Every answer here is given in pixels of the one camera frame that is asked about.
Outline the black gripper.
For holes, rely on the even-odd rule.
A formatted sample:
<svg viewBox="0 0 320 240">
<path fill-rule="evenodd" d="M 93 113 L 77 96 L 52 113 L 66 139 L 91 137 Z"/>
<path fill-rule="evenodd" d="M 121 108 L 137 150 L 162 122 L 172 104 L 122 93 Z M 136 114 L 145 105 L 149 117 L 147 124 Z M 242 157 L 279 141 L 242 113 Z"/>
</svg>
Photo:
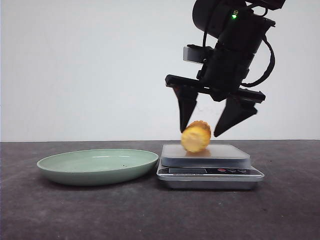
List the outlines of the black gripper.
<svg viewBox="0 0 320 240">
<path fill-rule="evenodd" d="M 266 96 L 260 91 L 241 88 L 254 58 L 253 53 L 243 53 L 217 46 L 204 60 L 196 79 L 169 74 L 165 84 L 172 88 L 179 106 L 180 131 L 183 132 L 197 104 L 198 94 L 210 95 L 214 101 L 226 99 L 225 108 L 214 129 L 218 137 L 230 128 L 257 114 L 256 103 Z"/>
</svg>

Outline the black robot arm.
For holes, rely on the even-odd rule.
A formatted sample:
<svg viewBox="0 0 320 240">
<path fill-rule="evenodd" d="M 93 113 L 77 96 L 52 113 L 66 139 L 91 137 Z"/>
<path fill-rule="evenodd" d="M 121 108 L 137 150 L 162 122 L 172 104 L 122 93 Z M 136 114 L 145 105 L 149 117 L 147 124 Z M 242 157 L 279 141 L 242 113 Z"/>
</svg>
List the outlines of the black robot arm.
<svg viewBox="0 0 320 240">
<path fill-rule="evenodd" d="M 179 105 L 180 130 L 184 131 L 197 104 L 199 94 L 207 94 L 216 102 L 225 101 L 225 108 L 214 129 L 218 137 L 233 126 L 255 115 L 255 104 L 265 100 L 255 87 L 265 81 L 274 69 L 275 55 L 270 56 L 263 75 L 246 83 L 250 65 L 266 33 L 275 22 L 254 13 L 255 7 L 266 11 L 281 9 L 282 0 L 198 0 L 192 10 L 194 25 L 205 36 L 217 39 L 214 47 L 203 43 L 189 44 L 183 49 L 183 60 L 199 63 L 202 68 L 195 79 L 167 75 L 165 83 L 174 90 Z"/>
</svg>

